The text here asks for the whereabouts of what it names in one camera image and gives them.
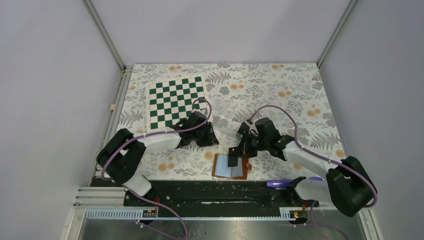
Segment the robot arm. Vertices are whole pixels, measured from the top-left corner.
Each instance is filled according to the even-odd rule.
[[[240,144],[228,149],[228,167],[235,167],[238,158],[252,158],[258,151],[268,151],[272,156],[300,164],[319,175],[323,180],[298,177],[287,188],[302,200],[317,200],[333,203],[346,216],[353,217],[373,199],[370,187],[346,169],[303,151],[289,135],[280,135],[269,118],[255,122],[257,132],[243,122],[238,130]],[[358,172],[372,185],[368,174],[358,159],[349,156],[341,163]]]
[[[167,127],[166,132],[188,130],[198,126],[206,120],[206,116],[198,111],[194,111],[188,119],[184,119],[175,125]],[[97,155],[96,161],[104,167],[112,154],[134,135],[123,128],[119,130],[107,145]],[[137,168],[142,157],[146,154],[159,150],[172,150],[189,145],[195,141],[199,147],[218,145],[218,139],[215,136],[214,129],[210,122],[194,130],[158,134],[145,137],[128,144],[117,154],[107,166],[106,173],[112,181],[118,185],[125,185],[140,196],[144,196],[151,188],[150,182],[141,174],[137,174]]]

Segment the white plastic piece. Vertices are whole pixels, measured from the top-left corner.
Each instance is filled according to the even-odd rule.
[[[302,165],[313,173],[318,174],[323,179],[326,179],[326,174],[328,173],[329,169],[334,169],[337,167],[337,165],[334,163],[325,162],[305,151],[298,151],[299,149],[300,148],[296,145],[294,141],[290,142],[282,151],[284,154],[284,158],[290,163]]]
[[[300,181],[294,190],[303,200],[313,199],[320,202],[332,203],[327,181],[306,178]]]
[[[152,184],[145,176],[137,172],[123,185],[142,197],[152,188]]]
[[[167,127],[165,131],[172,131],[173,129]],[[153,153],[159,150],[175,149],[180,144],[181,137],[178,133],[161,134],[156,136],[149,136],[139,139],[144,144],[146,150],[144,154]]]

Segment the gray leaf print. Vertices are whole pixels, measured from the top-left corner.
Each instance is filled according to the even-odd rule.
[[[321,83],[321,82],[315,82],[313,85],[312,85],[312,88],[313,89],[316,89],[316,90],[321,90],[321,88],[323,87],[323,84]]]
[[[300,99],[300,100],[311,100],[312,97],[308,95],[293,95],[293,98]]]
[[[230,74],[225,72],[219,71],[212,72],[209,76],[206,77],[205,82],[207,83],[213,83],[213,84],[220,84],[224,81],[228,81],[231,78]]]
[[[222,94],[222,95],[228,95],[230,93],[230,90],[228,89],[228,87],[222,86],[219,89],[219,93]]]
[[[212,120],[212,125],[214,128],[222,129],[224,127],[227,127],[228,120],[225,118],[221,118],[219,116],[216,116]]]
[[[217,67],[227,69],[227,68],[231,67],[231,65],[227,64],[227,63],[222,63],[222,64],[217,64]]]
[[[326,112],[322,115],[322,118],[327,120],[327,122],[325,122],[327,124],[327,126],[335,128],[336,127],[336,119],[334,118],[334,116],[329,113]]]
[[[341,140],[337,133],[328,134],[326,132],[323,132],[322,134],[317,133],[316,135],[314,135],[309,146],[314,148],[320,148],[322,150],[326,149],[328,151],[329,149],[332,150],[334,145],[340,142]]]
[[[312,76],[312,81],[321,82],[321,75],[319,73],[315,73]]]
[[[214,84],[212,84],[212,83],[206,84],[206,90],[208,92],[210,92],[213,88],[215,88],[215,85]]]
[[[301,116],[304,108],[302,107],[302,104],[300,102],[288,101],[287,105],[289,110],[295,112],[299,117]]]
[[[135,121],[143,119],[142,113],[137,110],[137,112],[130,110],[130,112],[123,111],[119,117],[119,123],[125,126],[133,124]]]

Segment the orange flower print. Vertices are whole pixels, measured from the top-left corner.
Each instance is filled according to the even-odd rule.
[[[165,163],[161,163],[157,167],[157,169],[159,170],[159,172],[165,172],[167,170],[167,168],[168,168],[168,166]]]
[[[211,151],[207,151],[204,153],[204,158],[205,159],[212,159],[214,157],[214,154]]]
[[[295,163],[295,164],[293,164],[293,167],[294,167],[294,169],[296,169],[296,170],[302,170],[304,167],[302,166],[302,165],[300,165],[300,164],[298,164],[298,163]]]
[[[314,112],[314,111],[312,111],[312,110],[308,110],[308,111],[307,111],[307,115],[308,115],[309,117],[313,117],[313,116],[315,116],[315,112]]]
[[[341,149],[337,149],[337,150],[335,151],[335,155],[336,155],[337,157],[339,157],[339,158],[344,158],[344,157],[345,157],[345,152],[344,152],[343,150],[341,150]]]

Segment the purple marker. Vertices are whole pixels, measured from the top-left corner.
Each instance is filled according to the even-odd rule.
[[[319,176],[312,176],[309,179],[314,180],[314,181],[324,181],[324,179],[322,179]],[[266,181],[266,186],[268,188],[282,188],[282,189],[284,189],[293,181],[294,181],[294,179],[269,180],[269,181]]]

